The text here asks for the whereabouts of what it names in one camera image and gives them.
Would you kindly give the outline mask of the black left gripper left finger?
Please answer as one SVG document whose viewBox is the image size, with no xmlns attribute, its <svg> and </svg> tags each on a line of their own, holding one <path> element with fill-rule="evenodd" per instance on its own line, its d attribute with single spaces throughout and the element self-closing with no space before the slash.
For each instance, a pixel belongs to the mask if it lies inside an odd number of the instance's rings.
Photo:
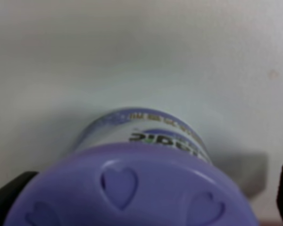
<svg viewBox="0 0 283 226">
<path fill-rule="evenodd" d="M 38 173 L 36 171 L 24 172 L 0 188 L 0 223 L 4 223 L 19 194 Z"/>
</svg>

